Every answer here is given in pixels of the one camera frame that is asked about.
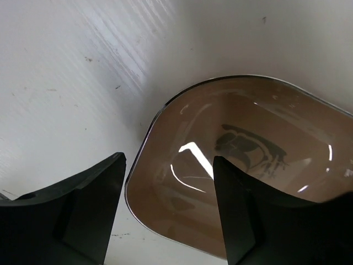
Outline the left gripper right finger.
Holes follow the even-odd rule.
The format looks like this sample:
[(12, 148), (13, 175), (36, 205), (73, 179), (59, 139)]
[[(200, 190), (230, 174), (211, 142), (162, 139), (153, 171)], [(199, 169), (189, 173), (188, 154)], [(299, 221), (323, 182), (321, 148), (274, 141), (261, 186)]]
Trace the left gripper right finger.
[(351, 192), (310, 202), (221, 156), (213, 176), (228, 264), (352, 263)]

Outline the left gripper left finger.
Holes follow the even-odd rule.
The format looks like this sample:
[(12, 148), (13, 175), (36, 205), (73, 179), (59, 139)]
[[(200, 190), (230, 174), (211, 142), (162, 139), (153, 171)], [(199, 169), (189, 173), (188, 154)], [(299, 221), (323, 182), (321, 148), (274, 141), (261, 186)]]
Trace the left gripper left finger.
[(1, 196), (2, 264), (103, 264), (126, 170), (117, 152), (11, 200)]

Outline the brown square plate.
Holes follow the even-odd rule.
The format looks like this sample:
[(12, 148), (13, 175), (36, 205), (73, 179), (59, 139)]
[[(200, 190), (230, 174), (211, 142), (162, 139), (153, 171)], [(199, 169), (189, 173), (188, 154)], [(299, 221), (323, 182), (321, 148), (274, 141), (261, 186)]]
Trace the brown square plate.
[(352, 116), (292, 84), (251, 75), (201, 82), (163, 107), (130, 170), (127, 206), (151, 231), (227, 260), (216, 156), (322, 203), (352, 193)]

